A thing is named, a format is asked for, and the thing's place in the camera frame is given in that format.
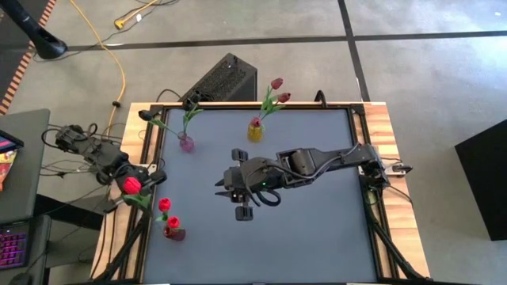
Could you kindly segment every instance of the red vase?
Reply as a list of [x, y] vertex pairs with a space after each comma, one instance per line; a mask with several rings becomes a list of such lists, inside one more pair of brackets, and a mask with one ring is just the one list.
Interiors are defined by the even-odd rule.
[[171, 229], [167, 225], [166, 228], [164, 228], [164, 236], [166, 238], [172, 239], [173, 241], [183, 241], [185, 239], [186, 234], [187, 231], [182, 228]]
[[186, 133], [182, 131], [179, 134], [177, 134], [177, 137], [180, 139], [181, 150], [187, 153], [193, 152], [193, 148], [195, 145], [192, 138], [190, 138]]

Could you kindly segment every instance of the vase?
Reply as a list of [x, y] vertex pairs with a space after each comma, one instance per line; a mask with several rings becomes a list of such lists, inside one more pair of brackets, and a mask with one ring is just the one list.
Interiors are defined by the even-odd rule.
[[262, 140], [262, 133], [264, 129], [261, 126], [253, 126], [251, 123], [248, 124], [247, 137], [252, 143], [259, 143]]
[[180, 148], [184, 152], [190, 153], [193, 152], [193, 148], [195, 146], [193, 139], [190, 138], [186, 133], [180, 131], [177, 134], [177, 137], [180, 139]]
[[164, 228], [164, 236], [166, 238], [173, 240], [173, 241], [183, 241], [185, 239], [186, 234], [187, 234], [187, 231], [182, 228], [171, 229], [167, 225]]

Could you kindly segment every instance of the red flower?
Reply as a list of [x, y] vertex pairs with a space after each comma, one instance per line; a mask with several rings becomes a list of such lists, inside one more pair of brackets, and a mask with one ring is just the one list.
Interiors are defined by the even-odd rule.
[[280, 103], [285, 103], [289, 99], [291, 99], [291, 94], [290, 93], [282, 93], [282, 94], [278, 95], [278, 101]]
[[284, 84], [284, 79], [282, 79], [282, 78], [277, 78], [277, 79], [271, 81], [271, 87], [274, 90], [279, 89], [280, 86], [282, 86], [282, 84]]
[[167, 226], [171, 229], [177, 229], [180, 227], [180, 219], [178, 217], [170, 217], [167, 219]]
[[250, 125], [252, 125], [252, 127], [260, 127], [261, 126], [261, 118], [259, 118], [258, 116], [255, 116], [250, 121]]
[[162, 198], [158, 201], [158, 209], [160, 211], [168, 211], [171, 208], [171, 200], [169, 198]]
[[134, 177], [128, 177], [124, 182], [124, 192], [129, 195], [139, 194], [141, 192], [141, 183]]

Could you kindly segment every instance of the purple backlit keyboard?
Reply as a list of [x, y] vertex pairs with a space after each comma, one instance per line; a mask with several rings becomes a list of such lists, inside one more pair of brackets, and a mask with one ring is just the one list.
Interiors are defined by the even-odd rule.
[[0, 226], [0, 270], [25, 266], [28, 261], [29, 224]]

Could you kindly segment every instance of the floor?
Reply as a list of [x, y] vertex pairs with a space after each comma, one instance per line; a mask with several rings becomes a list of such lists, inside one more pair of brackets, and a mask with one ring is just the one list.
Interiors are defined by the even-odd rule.
[[[76, 2], [102, 37], [116, 32], [115, 17], [139, 4]], [[0, 20], [0, 32], [8, 23]], [[74, 52], [96, 43], [67, 0], [57, 1], [46, 28]], [[23, 55], [26, 39], [14, 34], [0, 34], [0, 47], [10, 46], [0, 49], [0, 64], [16, 66]], [[115, 44], [127, 77], [125, 108], [115, 122], [126, 120], [130, 103], [153, 101], [162, 89], [185, 93], [228, 52], [259, 70], [260, 87], [283, 77], [295, 101], [309, 101], [319, 89], [330, 101], [386, 101], [400, 154], [414, 167], [407, 180], [432, 277], [483, 284], [507, 279], [507, 241], [489, 240], [454, 151], [455, 144], [507, 119], [507, 2], [180, 0], [108, 43]], [[8, 65], [0, 66], [0, 84], [7, 82], [2, 90], [13, 76]], [[52, 124], [94, 122], [103, 129], [120, 84], [118, 68], [103, 51], [32, 60], [9, 113], [49, 108]], [[113, 128], [112, 135], [122, 134], [121, 126]], [[69, 157], [48, 149], [44, 163]], [[43, 177], [40, 192], [69, 201], [95, 185], [86, 174]], [[93, 208], [103, 195], [80, 205]], [[58, 224], [51, 239], [73, 229]], [[50, 263], [73, 264], [53, 268], [50, 284], [85, 280], [96, 239], [97, 233], [80, 230], [54, 245]]]

